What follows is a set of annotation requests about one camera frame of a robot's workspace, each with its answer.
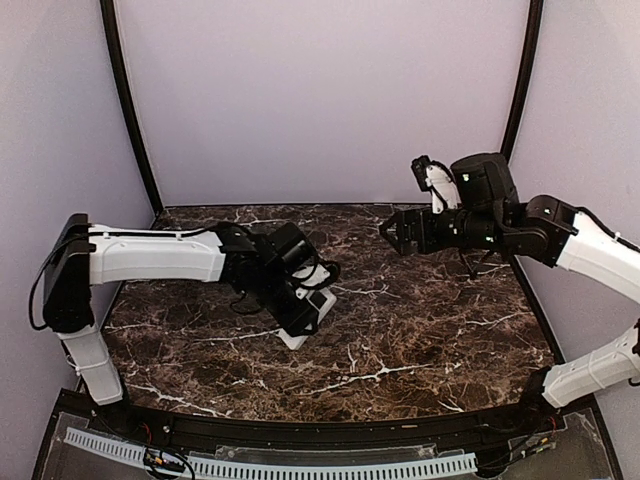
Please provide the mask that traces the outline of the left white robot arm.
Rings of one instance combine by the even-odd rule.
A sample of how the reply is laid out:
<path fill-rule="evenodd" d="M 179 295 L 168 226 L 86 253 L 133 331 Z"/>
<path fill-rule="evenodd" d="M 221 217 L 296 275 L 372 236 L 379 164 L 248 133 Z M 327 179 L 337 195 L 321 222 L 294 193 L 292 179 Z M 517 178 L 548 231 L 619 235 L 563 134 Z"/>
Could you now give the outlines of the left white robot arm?
<path fill-rule="evenodd" d="M 141 427 L 140 412 L 125 400 L 125 386 L 93 313 L 92 288 L 135 280 L 222 283 L 268 312 L 289 349 L 314 335 L 336 302 L 330 288 L 341 273 L 321 258 L 293 223 L 255 233 L 233 222 L 195 230 L 127 230 L 94 224 L 84 213 L 69 217 L 43 261 L 33 289 L 43 291 L 42 319 L 61 341 L 101 417 L 120 436 Z"/>

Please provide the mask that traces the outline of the white remote control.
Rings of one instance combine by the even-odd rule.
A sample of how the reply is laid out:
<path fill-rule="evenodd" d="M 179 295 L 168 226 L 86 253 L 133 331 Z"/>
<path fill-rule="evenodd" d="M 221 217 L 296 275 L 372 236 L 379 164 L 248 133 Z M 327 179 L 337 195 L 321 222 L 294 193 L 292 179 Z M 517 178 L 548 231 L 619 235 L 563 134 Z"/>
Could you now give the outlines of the white remote control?
<path fill-rule="evenodd" d="M 321 321 L 335 305 L 336 296 L 329 288 L 324 288 L 305 292 L 301 301 L 303 312 L 295 318 L 294 325 L 290 328 L 294 335 L 283 328 L 277 333 L 290 350 L 298 350 L 310 336 L 318 332 Z"/>

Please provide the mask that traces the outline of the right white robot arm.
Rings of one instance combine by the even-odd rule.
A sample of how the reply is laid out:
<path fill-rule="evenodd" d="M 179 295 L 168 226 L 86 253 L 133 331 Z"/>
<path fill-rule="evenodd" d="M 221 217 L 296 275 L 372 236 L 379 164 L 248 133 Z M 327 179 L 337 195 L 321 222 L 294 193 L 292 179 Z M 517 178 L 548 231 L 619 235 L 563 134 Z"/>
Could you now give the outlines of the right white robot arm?
<path fill-rule="evenodd" d="M 480 153 L 446 167 L 423 155 L 411 170 L 430 204 L 394 213 L 379 227 L 401 255 L 448 248 L 528 257 L 639 299 L 639 248 L 606 227 L 589 209 L 550 195 L 521 202 L 504 155 Z M 639 381 L 639 327 L 564 364 L 534 372 L 510 413 L 521 434 L 584 396 L 619 382 Z"/>

